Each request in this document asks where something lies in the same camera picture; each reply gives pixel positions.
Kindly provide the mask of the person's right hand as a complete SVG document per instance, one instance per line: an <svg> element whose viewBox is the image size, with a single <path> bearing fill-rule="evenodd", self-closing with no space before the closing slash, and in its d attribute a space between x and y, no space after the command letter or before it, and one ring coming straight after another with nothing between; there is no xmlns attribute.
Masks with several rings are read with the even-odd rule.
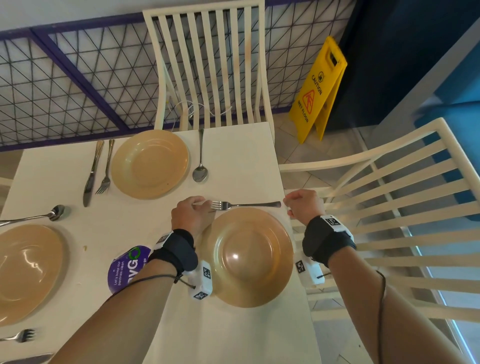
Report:
<svg viewBox="0 0 480 364"><path fill-rule="evenodd" d="M315 217L327 215L323 199L318 196L317 192L308 189L295 191L301 191L301 215L295 220L307 226Z"/></svg>

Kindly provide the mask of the person's left hand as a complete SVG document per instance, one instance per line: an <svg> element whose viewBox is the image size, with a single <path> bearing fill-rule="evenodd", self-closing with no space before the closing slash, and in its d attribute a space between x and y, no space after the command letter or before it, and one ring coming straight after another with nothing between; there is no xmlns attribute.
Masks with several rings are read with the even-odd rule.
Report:
<svg viewBox="0 0 480 364"><path fill-rule="evenodd" d="M182 229L189 232L196 240L213 222L215 212L210 217L194 217L191 208L191 197L179 201L171 211L172 230Z"/></svg>

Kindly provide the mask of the silver fork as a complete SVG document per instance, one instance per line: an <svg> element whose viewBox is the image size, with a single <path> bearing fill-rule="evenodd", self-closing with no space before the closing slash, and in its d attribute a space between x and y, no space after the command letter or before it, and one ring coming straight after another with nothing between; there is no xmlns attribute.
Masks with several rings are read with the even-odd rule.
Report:
<svg viewBox="0 0 480 364"><path fill-rule="evenodd" d="M227 201L212 201L211 208L218 211L227 211L231 208L251 207L251 208L281 208L282 203L280 201L270 203L240 203L233 204Z"/></svg>
<svg viewBox="0 0 480 364"><path fill-rule="evenodd" d="M96 195L100 195L107 191L111 185L111 179L110 179L110 169L111 169L111 158L112 158L112 153L113 153L113 147L115 144L114 139L109 140L109 147L108 147L108 155L107 155L107 160L106 160L106 166L105 166L105 177L102 179L101 184L99 188L96 191Z"/></svg>
<svg viewBox="0 0 480 364"><path fill-rule="evenodd" d="M27 343L34 340L35 334L36 334L35 329L24 329L13 336L0 338L0 343L1 342Z"/></svg>

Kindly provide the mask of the person's left forearm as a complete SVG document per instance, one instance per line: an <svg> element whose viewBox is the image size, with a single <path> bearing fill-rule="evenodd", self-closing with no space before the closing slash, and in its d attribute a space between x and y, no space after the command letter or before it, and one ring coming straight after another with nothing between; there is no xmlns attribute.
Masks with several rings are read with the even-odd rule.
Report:
<svg viewBox="0 0 480 364"><path fill-rule="evenodd" d="M161 260L147 263L128 287L101 307L49 364L143 364L176 276Z"/></svg>

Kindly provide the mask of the person's right forearm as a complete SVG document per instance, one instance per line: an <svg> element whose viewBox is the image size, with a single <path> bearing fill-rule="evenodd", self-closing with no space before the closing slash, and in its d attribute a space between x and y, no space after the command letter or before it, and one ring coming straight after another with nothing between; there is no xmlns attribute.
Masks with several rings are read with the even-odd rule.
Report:
<svg viewBox="0 0 480 364"><path fill-rule="evenodd" d="M374 364L468 364L419 310L351 247L328 261L354 327Z"/></svg>

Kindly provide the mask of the silver spoon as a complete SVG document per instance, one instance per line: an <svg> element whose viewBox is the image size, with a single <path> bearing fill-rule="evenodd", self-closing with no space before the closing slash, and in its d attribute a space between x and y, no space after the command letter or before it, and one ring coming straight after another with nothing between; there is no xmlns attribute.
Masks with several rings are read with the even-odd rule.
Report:
<svg viewBox="0 0 480 364"><path fill-rule="evenodd" d="M35 215L35 216L29 216L29 217L23 217L18 219L11 219L11 220L0 220L0 227L4 227L7 225L20 223L20 222L43 219L43 218L49 219L51 222L54 222L59 220L64 215L64 213L65 213L65 206L62 204L59 204L53 207L51 211L49 211L47 214L44 214L44 215Z"/></svg>
<svg viewBox="0 0 480 364"><path fill-rule="evenodd" d="M192 178L197 183L203 182L208 175L208 169L202 163L204 132L204 129L199 129L199 165L192 172Z"/></svg>

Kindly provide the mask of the black right wristband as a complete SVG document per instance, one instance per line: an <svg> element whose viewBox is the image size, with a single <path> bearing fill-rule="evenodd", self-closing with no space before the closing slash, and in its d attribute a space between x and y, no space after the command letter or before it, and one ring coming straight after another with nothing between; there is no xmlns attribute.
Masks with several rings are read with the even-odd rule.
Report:
<svg viewBox="0 0 480 364"><path fill-rule="evenodd" d="M335 216L316 216L306 226L302 250L304 255L313 261L328 268L330 258L346 247L357 250L350 230Z"/></svg>

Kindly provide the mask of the black wristband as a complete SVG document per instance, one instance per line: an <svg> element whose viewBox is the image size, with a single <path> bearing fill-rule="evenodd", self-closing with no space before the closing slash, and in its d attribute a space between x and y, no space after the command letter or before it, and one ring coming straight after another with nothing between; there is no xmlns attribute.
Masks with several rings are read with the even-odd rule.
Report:
<svg viewBox="0 0 480 364"><path fill-rule="evenodd" d="M346 247L357 250L350 230L335 216L316 216L306 226L302 250L304 255L313 261L328 268L330 258Z"/></svg>
<svg viewBox="0 0 480 364"><path fill-rule="evenodd" d="M184 229L177 228L163 235L154 246L147 262L161 260L171 264L176 276L181 277L185 271L192 272L199 264L195 252L193 235Z"/></svg>

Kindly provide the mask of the black left wristband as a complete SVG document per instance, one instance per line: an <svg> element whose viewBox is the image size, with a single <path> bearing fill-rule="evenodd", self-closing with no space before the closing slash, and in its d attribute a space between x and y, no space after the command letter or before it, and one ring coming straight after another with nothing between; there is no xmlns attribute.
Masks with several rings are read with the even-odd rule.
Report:
<svg viewBox="0 0 480 364"><path fill-rule="evenodd" d="M161 260L171 264L176 276L181 277L185 271L192 272L199 264L195 252L193 235L184 229L177 228L163 235L154 246L147 262Z"/></svg>

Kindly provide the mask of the tan plate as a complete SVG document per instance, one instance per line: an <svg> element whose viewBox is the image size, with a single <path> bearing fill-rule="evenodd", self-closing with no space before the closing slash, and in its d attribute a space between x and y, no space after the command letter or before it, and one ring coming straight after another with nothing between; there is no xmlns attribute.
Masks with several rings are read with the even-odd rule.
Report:
<svg viewBox="0 0 480 364"><path fill-rule="evenodd" d="M147 130L119 146L111 178L123 194L139 200L162 197L183 179L189 167L187 144L166 130Z"/></svg>
<svg viewBox="0 0 480 364"><path fill-rule="evenodd" d="M63 270L62 236L39 224L0 233L0 328L14 325L48 298Z"/></svg>
<svg viewBox="0 0 480 364"><path fill-rule="evenodd" d="M268 211L240 207L219 214L205 230L199 258L210 265L213 297L232 307L274 300L293 270L293 245Z"/></svg>

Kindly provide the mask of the purple round sticker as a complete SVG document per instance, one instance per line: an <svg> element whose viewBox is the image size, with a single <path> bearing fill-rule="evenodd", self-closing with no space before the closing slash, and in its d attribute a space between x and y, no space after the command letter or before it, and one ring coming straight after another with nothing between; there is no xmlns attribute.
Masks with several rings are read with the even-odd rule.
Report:
<svg viewBox="0 0 480 364"><path fill-rule="evenodd" d="M111 262L106 278L111 294L128 286L147 263L151 251L144 245L133 246Z"/></svg>

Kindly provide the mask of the white slatted chair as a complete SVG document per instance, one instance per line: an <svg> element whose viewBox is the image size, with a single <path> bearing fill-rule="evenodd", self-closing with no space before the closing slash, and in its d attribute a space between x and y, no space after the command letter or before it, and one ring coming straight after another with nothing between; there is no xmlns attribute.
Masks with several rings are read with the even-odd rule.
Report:
<svg viewBox="0 0 480 364"><path fill-rule="evenodd" d="M266 0L145 9L158 74L153 128L166 110L180 131L266 122L275 140L266 60Z"/></svg>
<svg viewBox="0 0 480 364"><path fill-rule="evenodd" d="M480 324L480 176L447 122L363 149L279 170L344 172L314 190L365 260L427 318Z"/></svg>

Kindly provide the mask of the silver knife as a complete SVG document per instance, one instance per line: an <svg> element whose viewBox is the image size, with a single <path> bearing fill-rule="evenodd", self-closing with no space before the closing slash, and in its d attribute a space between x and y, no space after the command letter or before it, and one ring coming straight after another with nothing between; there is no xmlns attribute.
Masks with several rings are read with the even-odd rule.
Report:
<svg viewBox="0 0 480 364"><path fill-rule="evenodd" d="M94 186L94 182L95 182L95 175L96 175L97 166L98 166L100 154L101 154L101 151L103 149L104 143L105 142L103 140L98 140L96 142L95 154L94 154L92 168L91 168L91 171L89 173L87 182L85 184L84 191L83 191L83 196L82 196L82 204L85 208L87 208L89 206L91 198L92 198L92 194L93 194L92 190L93 190L93 186Z"/></svg>
<svg viewBox="0 0 480 364"><path fill-rule="evenodd" d="M0 364L45 364L48 363L54 355L55 353L50 352L21 359L0 361Z"/></svg>

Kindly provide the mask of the yellow wet floor sign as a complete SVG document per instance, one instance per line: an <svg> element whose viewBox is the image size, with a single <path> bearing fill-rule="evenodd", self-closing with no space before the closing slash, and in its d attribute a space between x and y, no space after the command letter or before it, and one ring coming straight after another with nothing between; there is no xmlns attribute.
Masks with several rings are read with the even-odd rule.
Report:
<svg viewBox="0 0 480 364"><path fill-rule="evenodd" d="M327 36L288 113L300 144L312 127L322 140L347 65L335 39Z"/></svg>

